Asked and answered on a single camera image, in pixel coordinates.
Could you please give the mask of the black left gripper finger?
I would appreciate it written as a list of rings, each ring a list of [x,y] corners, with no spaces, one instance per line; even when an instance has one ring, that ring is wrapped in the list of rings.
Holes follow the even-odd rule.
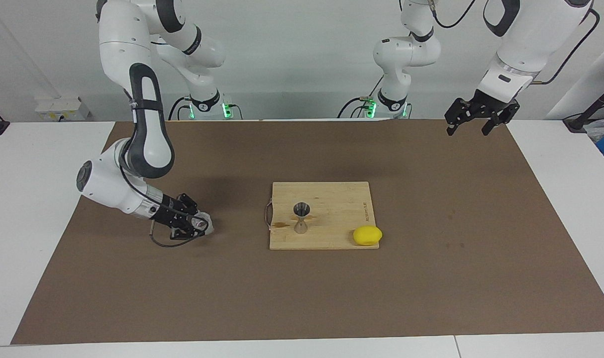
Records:
[[[482,127],[482,134],[484,136],[488,136],[491,131],[495,129],[495,127],[502,124],[508,124],[516,115],[516,112],[518,112],[519,108],[520,105],[518,104],[518,102],[511,102],[501,111],[489,109],[487,112],[489,114],[489,119],[487,120],[486,124]]]
[[[470,105],[470,102],[463,99],[456,99],[452,102],[450,108],[444,115],[448,125],[448,136],[454,135],[454,132],[458,129],[459,125],[473,120],[474,116],[470,111]]]

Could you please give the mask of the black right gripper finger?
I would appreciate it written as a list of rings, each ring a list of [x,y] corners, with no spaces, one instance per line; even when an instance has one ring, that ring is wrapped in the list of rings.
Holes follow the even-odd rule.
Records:
[[[205,235],[207,230],[206,221],[197,221],[195,227],[173,227],[172,228],[172,240],[191,240],[199,238]]]
[[[178,196],[178,211],[187,215],[195,215],[199,213],[197,203],[186,195],[186,193],[181,193]]]

